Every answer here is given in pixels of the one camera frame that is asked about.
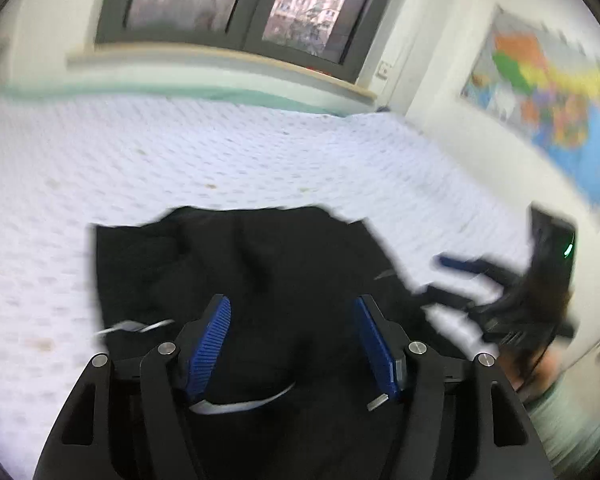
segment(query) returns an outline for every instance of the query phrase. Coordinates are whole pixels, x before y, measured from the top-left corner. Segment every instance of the map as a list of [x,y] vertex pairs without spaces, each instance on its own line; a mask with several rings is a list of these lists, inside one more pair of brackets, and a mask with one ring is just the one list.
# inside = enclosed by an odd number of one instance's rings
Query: map
[[600,65],[501,11],[462,90],[557,164],[600,216]]

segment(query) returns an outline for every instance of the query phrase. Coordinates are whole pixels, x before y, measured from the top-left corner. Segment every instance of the black cable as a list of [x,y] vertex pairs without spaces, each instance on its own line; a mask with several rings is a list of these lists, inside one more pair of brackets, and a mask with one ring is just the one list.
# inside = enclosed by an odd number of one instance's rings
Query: black cable
[[524,388],[526,388],[527,386],[529,386],[529,383],[531,382],[531,379],[533,378],[533,374],[536,371],[536,368],[538,368],[538,365],[540,364],[540,361],[542,361],[542,359],[544,358],[544,355],[546,354],[546,352],[549,349],[549,346],[551,346],[551,343],[554,341],[555,336],[558,333],[558,327],[559,326],[560,326],[560,323],[556,323],[554,325],[554,328],[551,330],[551,335],[549,336],[549,341],[547,342],[546,346],[544,347],[544,350],[542,350],[542,353],[540,354],[540,357],[538,359],[536,359],[536,362],[531,367],[531,370],[529,370],[528,373],[526,374],[525,378],[522,381],[522,384],[516,390],[516,393],[520,393]]

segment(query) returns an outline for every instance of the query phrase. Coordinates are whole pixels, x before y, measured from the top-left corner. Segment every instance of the window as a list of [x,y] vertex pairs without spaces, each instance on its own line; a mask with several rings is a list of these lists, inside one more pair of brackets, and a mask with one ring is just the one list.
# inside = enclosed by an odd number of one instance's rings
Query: window
[[171,41],[218,46],[281,59],[354,82],[386,3],[104,0],[96,43]]

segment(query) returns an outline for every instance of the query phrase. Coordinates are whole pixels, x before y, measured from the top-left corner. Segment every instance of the green fabric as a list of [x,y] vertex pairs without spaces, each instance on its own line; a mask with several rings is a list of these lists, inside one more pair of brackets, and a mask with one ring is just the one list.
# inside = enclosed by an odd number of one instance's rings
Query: green fabric
[[493,62],[495,63],[500,75],[509,81],[514,90],[518,90],[525,95],[531,95],[534,89],[529,86],[526,79],[520,73],[520,66],[515,59],[511,59],[502,52],[493,54]]
[[562,380],[528,413],[560,478],[574,478],[600,451],[600,420],[583,410]]
[[89,94],[148,94],[168,97],[188,97],[195,99],[207,99],[211,101],[226,101],[234,104],[262,106],[275,108],[276,110],[288,110],[292,112],[304,112],[309,114],[329,114],[342,116],[336,110],[307,105],[292,99],[279,97],[254,90],[241,90],[218,87],[195,87],[195,88],[160,88],[152,86],[118,86],[107,88],[90,86],[72,86],[52,89],[23,89],[23,88],[1,88],[0,95],[20,100],[45,100],[58,98],[73,98],[79,95]]

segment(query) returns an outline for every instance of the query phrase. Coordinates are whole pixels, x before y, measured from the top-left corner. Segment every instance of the white bedsheet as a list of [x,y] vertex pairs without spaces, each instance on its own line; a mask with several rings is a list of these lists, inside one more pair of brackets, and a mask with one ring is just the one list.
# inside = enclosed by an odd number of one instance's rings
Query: white bedsheet
[[409,286],[488,298],[432,256],[523,267],[523,219],[391,114],[348,118],[186,99],[0,98],[0,460],[31,478],[46,436],[102,350],[90,224],[140,224],[180,205],[322,204],[368,218]]

